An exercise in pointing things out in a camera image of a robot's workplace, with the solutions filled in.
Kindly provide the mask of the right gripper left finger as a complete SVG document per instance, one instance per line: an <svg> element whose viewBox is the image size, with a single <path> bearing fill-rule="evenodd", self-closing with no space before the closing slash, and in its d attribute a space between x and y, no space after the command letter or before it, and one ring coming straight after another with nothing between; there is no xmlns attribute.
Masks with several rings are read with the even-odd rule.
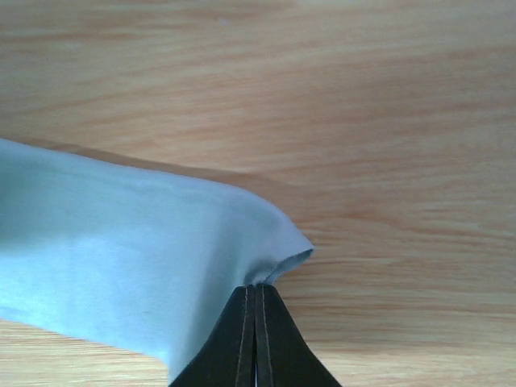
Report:
<svg viewBox="0 0 516 387"><path fill-rule="evenodd" d="M172 387L247 387L256 383L255 287L236 288L199 353Z"/></svg>

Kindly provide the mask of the light blue cleaning cloth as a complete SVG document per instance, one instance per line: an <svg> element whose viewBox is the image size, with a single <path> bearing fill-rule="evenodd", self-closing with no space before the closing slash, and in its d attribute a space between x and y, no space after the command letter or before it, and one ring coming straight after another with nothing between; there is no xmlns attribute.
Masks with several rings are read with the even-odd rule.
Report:
<svg viewBox="0 0 516 387"><path fill-rule="evenodd" d="M231 185L1 142L1 316L161 360L174 379L234 288L313 245Z"/></svg>

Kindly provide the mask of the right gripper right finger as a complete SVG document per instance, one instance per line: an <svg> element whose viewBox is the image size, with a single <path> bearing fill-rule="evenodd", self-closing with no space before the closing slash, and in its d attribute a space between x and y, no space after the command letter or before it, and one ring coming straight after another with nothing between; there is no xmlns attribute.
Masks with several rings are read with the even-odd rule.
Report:
<svg viewBox="0 0 516 387"><path fill-rule="evenodd" d="M256 384L339 386L307 346L276 288L259 284L255 295Z"/></svg>

